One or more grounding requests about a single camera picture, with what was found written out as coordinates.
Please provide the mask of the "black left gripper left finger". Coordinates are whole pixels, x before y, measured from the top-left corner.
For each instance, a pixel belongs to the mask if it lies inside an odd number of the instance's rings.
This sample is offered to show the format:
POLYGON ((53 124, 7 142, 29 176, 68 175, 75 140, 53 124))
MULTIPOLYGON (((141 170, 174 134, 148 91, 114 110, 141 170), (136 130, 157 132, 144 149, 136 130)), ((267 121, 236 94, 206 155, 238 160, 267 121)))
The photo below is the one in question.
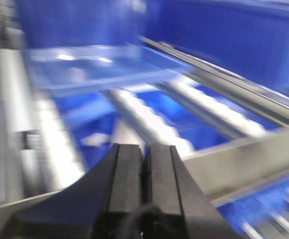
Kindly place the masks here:
POLYGON ((0 239, 106 239, 141 205, 138 145, 114 144, 68 188, 12 214, 0 239))

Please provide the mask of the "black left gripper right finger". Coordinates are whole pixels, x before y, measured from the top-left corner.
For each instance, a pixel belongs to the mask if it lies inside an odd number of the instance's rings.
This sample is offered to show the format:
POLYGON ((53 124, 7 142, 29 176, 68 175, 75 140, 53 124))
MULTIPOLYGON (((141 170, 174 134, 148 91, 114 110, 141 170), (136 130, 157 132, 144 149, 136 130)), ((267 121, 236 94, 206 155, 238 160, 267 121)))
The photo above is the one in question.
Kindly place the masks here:
POLYGON ((158 207, 144 218, 145 239, 239 239, 194 181, 175 146, 151 145, 143 169, 144 202, 158 207))

